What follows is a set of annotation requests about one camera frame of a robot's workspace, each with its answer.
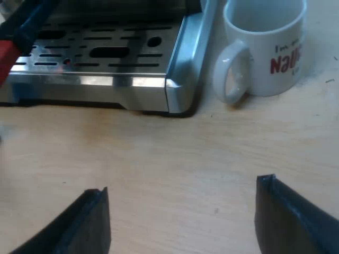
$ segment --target round hole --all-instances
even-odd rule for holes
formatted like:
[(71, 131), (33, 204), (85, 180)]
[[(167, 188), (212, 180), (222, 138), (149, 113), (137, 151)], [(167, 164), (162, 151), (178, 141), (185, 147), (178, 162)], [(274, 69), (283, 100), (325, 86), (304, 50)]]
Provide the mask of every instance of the round hole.
[(159, 46), (162, 39), (159, 36), (152, 37), (148, 40), (147, 45), (151, 48)]
[(70, 65), (70, 59), (69, 58), (66, 58), (64, 60), (64, 65)]

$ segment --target ceramic mug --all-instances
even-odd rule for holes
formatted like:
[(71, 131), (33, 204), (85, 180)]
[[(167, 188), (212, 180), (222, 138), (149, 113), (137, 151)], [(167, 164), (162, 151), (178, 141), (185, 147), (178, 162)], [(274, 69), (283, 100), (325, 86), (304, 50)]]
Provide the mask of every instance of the ceramic mug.
[[(306, 0), (228, 0), (224, 8), (231, 43), (220, 54), (213, 88), (225, 103), (245, 92), (272, 96), (291, 88), (300, 77)], [(227, 86), (228, 70), (235, 84)]]

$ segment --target red text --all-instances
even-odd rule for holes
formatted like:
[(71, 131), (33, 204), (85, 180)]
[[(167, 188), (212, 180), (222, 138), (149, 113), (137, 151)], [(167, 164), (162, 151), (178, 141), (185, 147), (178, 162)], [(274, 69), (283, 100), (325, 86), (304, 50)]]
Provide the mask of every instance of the red text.
[(279, 56), (277, 59), (271, 59), (271, 74), (285, 73), (289, 69), (293, 69), (296, 62), (300, 60), (302, 45), (294, 49), (290, 56)]

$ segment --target drip tray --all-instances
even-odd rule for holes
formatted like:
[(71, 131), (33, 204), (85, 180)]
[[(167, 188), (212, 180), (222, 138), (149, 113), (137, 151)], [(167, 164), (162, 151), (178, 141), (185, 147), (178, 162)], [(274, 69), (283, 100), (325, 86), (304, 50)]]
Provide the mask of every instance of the drip tray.
[(63, 22), (40, 31), (12, 72), (165, 76), (181, 21)]
[(118, 103), (183, 113), (193, 103), (217, 5), (206, 0), (203, 12), (157, 20), (54, 15), (13, 66), (0, 102)]

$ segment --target wooden table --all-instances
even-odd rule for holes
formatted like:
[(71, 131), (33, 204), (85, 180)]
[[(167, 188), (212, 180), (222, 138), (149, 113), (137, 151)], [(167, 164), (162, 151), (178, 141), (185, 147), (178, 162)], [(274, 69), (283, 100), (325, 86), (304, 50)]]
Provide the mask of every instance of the wooden table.
[(1, 253), (84, 189), (104, 186), (116, 254), (260, 253), (253, 220), (262, 174), (277, 174), (339, 218), (338, 9), (336, 0), (309, 0), (305, 77), (284, 94), (249, 97), (239, 108), (217, 101), (210, 86), (226, 45), (221, 17), (191, 118), (1, 107)]

